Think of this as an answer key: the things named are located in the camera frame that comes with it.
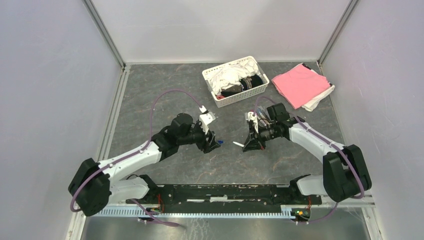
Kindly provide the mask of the white marker pen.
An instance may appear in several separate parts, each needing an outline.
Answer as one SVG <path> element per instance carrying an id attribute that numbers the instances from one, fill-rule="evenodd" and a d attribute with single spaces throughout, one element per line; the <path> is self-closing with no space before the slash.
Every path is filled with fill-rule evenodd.
<path id="1" fill-rule="evenodd" d="M 245 147 L 245 145 L 244 145 L 244 144 L 239 143 L 239 142 L 236 142 L 236 141 L 233 141 L 232 143 L 233 143 L 233 144 L 235 144 L 236 146 L 241 147 L 241 148 L 244 148 L 244 147 Z"/>

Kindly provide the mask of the white plastic basket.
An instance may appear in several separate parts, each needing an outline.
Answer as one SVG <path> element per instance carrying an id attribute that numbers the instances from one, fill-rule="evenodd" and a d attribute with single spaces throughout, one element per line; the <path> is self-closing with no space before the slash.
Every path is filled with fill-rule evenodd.
<path id="1" fill-rule="evenodd" d="M 246 56 L 202 71 L 218 108 L 265 92 L 269 78 L 253 56 Z"/>

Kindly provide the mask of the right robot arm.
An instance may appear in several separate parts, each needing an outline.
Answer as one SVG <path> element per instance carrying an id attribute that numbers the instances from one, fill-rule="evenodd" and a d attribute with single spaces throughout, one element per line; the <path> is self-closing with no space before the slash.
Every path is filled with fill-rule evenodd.
<path id="1" fill-rule="evenodd" d="M 267 109 L 266 126 L 260 126 L 257 113 L 245 114 L 249 133 L 242 151 L 265 150 L 268 141 L 285 138 L 303 147 L 322 164 L 320 175 L 305 175 L 294 180 L 289 199 L 302 204 L 310 195 L 328 196 L 339 203 L 360 199 L 372 188 L 372 180 L 362 150 L 355 144 L 345 145 L 313 129 L 301 117 L 291 115 L 282 103 Z"/>

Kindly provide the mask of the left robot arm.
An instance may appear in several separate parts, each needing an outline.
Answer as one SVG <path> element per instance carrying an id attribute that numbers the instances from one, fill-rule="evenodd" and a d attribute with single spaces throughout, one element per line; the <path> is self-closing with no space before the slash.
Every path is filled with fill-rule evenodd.
<path id="1" fill-rule="evenodd" d="M 157 190 L 147 180 L 140 176 L 125 177 L 171 157 L 184 145 L 196 145 L 205 154 L 220 147 L 209 128 L 215 119 L 212 112 L 201 114 L 197 121 L 187 113 L 179 113 L 170 125 L 126 153 L 99 162 L 92 158 L 84 160 L 68 187 L 72 196 L 70 210 L 90 217 L 109 204 L 130 199 L 153 203 Z"/>

